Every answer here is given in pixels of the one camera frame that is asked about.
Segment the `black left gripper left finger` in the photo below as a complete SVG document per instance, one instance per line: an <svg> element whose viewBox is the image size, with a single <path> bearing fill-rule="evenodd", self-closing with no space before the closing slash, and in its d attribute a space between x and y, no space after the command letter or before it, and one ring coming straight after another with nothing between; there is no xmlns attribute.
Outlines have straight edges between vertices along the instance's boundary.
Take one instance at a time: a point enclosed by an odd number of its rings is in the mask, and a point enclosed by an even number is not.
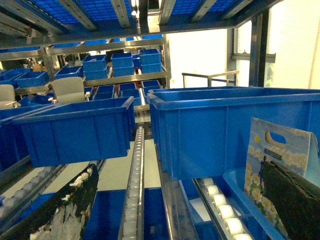
<svg viewBox="0 0 320 240"><path fill-rule="evenodd" d="M89 164L25 219L8 229L2 240L81 240L98 189L99 172Z"/></svg>

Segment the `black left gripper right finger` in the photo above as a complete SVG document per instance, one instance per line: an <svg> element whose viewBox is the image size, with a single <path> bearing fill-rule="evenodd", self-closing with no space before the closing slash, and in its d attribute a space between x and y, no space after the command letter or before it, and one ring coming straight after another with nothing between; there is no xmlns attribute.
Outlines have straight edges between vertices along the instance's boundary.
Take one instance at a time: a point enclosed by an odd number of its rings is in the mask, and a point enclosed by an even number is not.
<svg viewBox="0 0 320 240"><path fill-rule="evenodd" d="M291 240L320 238L320 188L275 161L262 167L262 195L268 198Z"/></svg>

